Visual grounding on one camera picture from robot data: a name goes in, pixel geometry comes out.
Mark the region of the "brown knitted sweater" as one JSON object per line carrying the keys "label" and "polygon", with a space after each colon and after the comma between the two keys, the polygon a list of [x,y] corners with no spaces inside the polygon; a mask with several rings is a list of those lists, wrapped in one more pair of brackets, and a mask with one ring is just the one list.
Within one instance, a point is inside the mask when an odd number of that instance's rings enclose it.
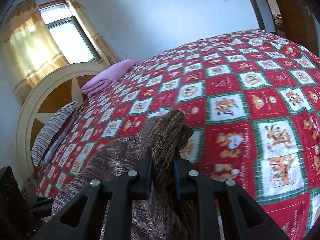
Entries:
{"label": "brown knitted sweater", "polygon": [[174,157],[193,135],[181,111],[114,139],[57,195],[53,217],[72,239],[192,239],[193,203],[178,200]]}

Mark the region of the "striped pillow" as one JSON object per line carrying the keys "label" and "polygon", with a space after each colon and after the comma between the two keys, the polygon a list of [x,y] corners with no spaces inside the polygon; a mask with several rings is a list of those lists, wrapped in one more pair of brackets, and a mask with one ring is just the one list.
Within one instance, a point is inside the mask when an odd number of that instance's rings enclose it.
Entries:
{"label": "striped pillow", "polygon": [[59,109],[43,126],[31,148],[31,159],[37,167],[52,160],[54,152],[65,139],[77,116],[79,100]]}

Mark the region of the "red patchwork cartoon bedspread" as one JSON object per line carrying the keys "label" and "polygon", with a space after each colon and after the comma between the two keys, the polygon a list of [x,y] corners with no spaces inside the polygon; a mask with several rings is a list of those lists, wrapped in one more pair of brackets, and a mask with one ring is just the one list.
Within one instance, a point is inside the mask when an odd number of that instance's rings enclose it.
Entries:
{"label": "red patchwork cartoon bedspread", "polygon": [[172,109],[194,131],[183,158],[234,179],[290,239],[308,233],[319,217],[319,58],[263,30],[164,51],[87,99],[37,194],[55,197],[95,151]]}

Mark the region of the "folded pink blanket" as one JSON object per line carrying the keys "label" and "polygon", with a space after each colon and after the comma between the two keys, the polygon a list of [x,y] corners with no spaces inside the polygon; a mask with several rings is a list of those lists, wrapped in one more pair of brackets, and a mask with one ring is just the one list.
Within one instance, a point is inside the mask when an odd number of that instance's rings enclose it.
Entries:
{"label": "folded pink blanket", "polygon": [[106,70],[90,79],[81,89],[82,94],[86,94],[88,98],[92,97],[107,88],[110,88],[119,81],[134,65],[138,62],[133,59],[127,59],[115,63]]}

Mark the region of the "cream and brown headboard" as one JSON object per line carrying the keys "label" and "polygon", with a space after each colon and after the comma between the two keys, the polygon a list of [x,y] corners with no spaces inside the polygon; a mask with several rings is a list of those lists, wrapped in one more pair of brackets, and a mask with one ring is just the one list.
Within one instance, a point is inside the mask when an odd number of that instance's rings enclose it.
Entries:
{"label": "cream and brown headboard", "polygon": [[16,153],[22,180],[35,172],[31,159],[33,143],[46,122],[64,105],[75,100],[82,104],[86,96],[80,88],[106,69],[103,63],[74,63],[45,76],[23,103],[16,133]]}

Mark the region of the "yellow curtain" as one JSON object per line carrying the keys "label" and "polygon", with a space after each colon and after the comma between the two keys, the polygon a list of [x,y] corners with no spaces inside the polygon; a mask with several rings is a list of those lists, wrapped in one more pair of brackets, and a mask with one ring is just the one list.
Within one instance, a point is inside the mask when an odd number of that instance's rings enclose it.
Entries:
{"label": "yellow curtain", "polygon": [[[85,7],[78,0],[65,2],[105,65],[119,62],[119,57],[89,21]],[[1,52],[7,61],[8,83],[21,105],[41,79],[69,63],[49,32],[36,0],[26,0],[13,10],[1,29]]]}

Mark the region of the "brown wooden door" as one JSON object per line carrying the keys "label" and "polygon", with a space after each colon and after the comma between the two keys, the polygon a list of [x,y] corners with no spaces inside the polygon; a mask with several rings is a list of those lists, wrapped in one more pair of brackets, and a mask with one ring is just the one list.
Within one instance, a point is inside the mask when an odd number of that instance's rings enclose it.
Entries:
{"label": "brown wooden door", "polygon": [[303,0],[276,0],[286,38],[317,53],[318,36],[311,10]]}

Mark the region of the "window with frame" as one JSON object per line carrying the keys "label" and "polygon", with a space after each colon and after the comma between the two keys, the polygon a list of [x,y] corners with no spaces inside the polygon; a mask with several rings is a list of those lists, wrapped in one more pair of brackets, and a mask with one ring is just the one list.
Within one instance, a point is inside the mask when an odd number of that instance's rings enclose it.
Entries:
{"label": "window with frame", "polygon": [[69,63],[97,62],[101,59],[66,3],[41,8],[40,13]]}

